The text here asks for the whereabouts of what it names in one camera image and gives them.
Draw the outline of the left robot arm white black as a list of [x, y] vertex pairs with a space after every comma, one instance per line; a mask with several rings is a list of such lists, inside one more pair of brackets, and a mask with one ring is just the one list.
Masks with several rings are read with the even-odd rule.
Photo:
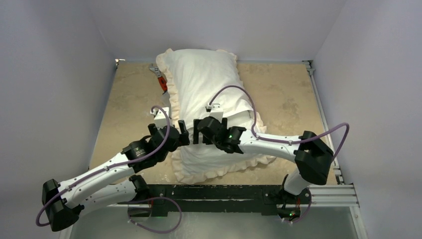
[[42, 224], [38, 214], [36, 224], [59, 232], [92, 211], [121, 203], [155, 206], [170, 202], [179, 211], [181, 208], [176, 201], [161, 191], [151, 190], [138, 175], [164, 161], [169, 152], [190, 144], [185, 122], [179, 120], [178, 126], [159, 128], [152, 123], [148, 126], [149, 135], [131, 142], [100, 166], [66, 181], [46, 181], [42, 186], [41, 212], [46, 214], [48, 222]]

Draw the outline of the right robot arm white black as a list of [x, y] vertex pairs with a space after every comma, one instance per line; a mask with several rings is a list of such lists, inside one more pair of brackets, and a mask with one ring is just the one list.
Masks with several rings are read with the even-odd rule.
[[233, 154], [262, 154], [295, 163], [296, 170], [285, 176], [279, 190], [280, 198], [294, 201], [310, 185], [325, 185], [333, 161], [333, 151], [311, 131], [302, 135], [277, 136], [254, 133], [240, 126], [227, 126], [227, 119], [213, 117], [194, 121], [194, 143], [199, 136], [207, 145]]

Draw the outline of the grey pillow with cream ruffle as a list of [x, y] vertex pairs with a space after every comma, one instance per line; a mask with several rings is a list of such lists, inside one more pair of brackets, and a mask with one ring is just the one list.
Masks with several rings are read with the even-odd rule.
[[[209, 102], [221, 106], [228, 126], [266, 131], [260, 114], [253, 111], [243, 91], [235, 54], [224, 50], [168, 49], [156, 57], [156, 64], [167, 80], [171, 118], [173, 122], [183, 120], [189, 134], [193, 134], [195, 119], [208, 116]], [[204, 143], [180, 147], [172, 154], [173, 172], [184, 184], [204, 182], [273, 160], [273, 156], [263, 154], [228, 154]]]

